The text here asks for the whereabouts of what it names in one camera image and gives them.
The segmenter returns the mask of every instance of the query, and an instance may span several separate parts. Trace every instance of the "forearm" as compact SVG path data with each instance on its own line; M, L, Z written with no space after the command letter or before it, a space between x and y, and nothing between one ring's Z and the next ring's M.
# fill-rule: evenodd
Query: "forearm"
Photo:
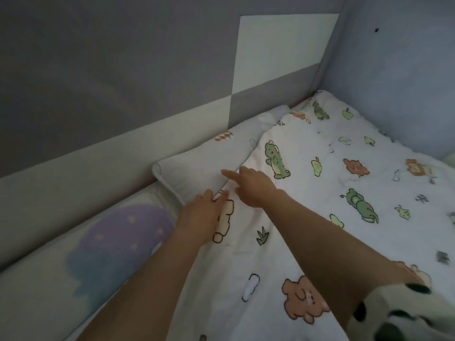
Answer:
M264 211L343 328L374 288L418 283L412 275L283 190L274 192Z
M78 340L165 340L198 250L196 243L188 241L179 229L175 229Z

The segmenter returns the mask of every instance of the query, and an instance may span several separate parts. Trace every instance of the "white wall panel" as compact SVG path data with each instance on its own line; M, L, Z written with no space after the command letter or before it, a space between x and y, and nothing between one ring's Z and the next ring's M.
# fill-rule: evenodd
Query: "white wall panel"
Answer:
M240 17L232 93L319 63L338 14Z
M0 267L151 181L151 164L228 128L225 97L0 179Z

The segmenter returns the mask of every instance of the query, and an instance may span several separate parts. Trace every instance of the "fabric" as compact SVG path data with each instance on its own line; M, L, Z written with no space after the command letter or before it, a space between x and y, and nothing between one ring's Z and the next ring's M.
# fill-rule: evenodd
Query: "fabric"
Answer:
M419 284L378 287L354 312L350 341L455 340L455 308Z
M243 121L199 147L160 160L153 165L153 174L182 205L207 189L218 191L227 182L220 170L237 170L262 134L288 112L282 105Z
M156 182L0 274L0 340L61 341L167 239L179 202Z
M320 91L271 127L244 165L455 302L455 170L446 164ZM230 205L199 252L168 340L346 340L270 219L235 187L223 187Z

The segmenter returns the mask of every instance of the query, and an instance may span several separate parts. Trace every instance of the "right hand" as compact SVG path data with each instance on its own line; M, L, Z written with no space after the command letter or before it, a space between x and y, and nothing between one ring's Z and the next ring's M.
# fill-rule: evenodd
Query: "right hand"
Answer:
M235 181L238 187L235 193L246 205L254 208L264 208L277 189L272 180L261 171L241 166L238 172L221 170L221 174Z

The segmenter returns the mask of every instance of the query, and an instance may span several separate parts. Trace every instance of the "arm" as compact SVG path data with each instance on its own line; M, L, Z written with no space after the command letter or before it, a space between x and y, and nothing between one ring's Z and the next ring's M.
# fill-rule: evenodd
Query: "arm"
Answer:
M180 292L199 248L209 241L226 202L207 190L180 212L163 246L119 290L78 338L79 341L165 340Z
M263 208L300 268L321 293L346 329L358 304L374 288L394 283L420 283L366 244L276 189L263 172L241 167L222 174L239 185L240 200Z

